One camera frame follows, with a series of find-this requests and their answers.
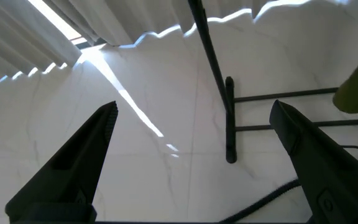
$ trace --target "curtain fold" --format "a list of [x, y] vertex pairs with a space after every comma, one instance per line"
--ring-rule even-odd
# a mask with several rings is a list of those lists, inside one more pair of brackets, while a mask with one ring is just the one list
[[72, 67], [80, 55], [28, 0], [0, 0], [0, 78], [51, 63]]
[[[99, 38], [111, 45], [133, 44], [144, 32], [161, 33], [180, 25], [182, 32], [194, 24], [186, 0], [44, 0], [89, 44]], [[203, 0], [208, 17], [223, 18], [240, 9], [259, 13], [267, 0]]]

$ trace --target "metal pole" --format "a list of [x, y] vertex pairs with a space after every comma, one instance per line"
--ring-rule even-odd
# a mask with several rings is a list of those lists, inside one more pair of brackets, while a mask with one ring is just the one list
[[[358, 125], [358, 119], [340, 120], [340, 121], [318, 121], [313, 122], [317, 127], [335, 127], [335, 126], [352, 126]], [[272, 130], [270, 125], [240, 126], [236, 131], [263, 131]]]
[[201, 0], [188, 0], [188, 2], [191, 9], [191, 13], [193, 14], [194, 20], [197, 25], [198, 33], [200, 34], [201, 41], [203, 42], [205, 53], [208, 57], [209, 65], [211, 66], [212, 73], [214, 74], [216, 84], [221, 94], [226, 113], [233, 114], [232, 107], [230, 106], [229, 99], [227, 97], [226, 88], [224, 86], [221, 69], [219, 68], [211, 37], [209, 36], [208, 23], [206, 20], [203, 3], [201, 2]]
[[257, 101], [257, 100], [271, 100], [271, 99], [294, 97], [294, 96], [320, 95], [320, 94], [336, 93], [337, 90], [338, 88], [324, 88], [319, 90], [294, 91], [289, 93], [275, 93], [275, 94], [260, 95], [260, 96], [246, 96], [246, 97], [235, 98], [234, 102], [240, 103], [240, 102]]

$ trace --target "thick black hose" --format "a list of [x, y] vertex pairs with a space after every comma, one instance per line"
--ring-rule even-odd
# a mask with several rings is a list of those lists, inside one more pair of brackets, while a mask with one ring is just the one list
[[291, 182], [284, 184], [283, 186], [279, 187], [278, 189], [274, 190], [272, 193], [268, 194], [267, 196], [261, 198], [256, 203], [253, 203], [248, 208], [241, 210], [235, 215], [230, 216], [229, 218], [225, 218], [224, 220], [220, 221], [220, 223], [234, 223], [239, 221], [248, 215], [256, 212], [258, 209], [262, 208], [263, 206], [270, 203], [272, 200], [276, 199], [280, 195], [284, 194], [285, 192], [294, 189], [295, 187], [299, 187], [301, 184], [299, 183], [298, 179], [295, 179]]

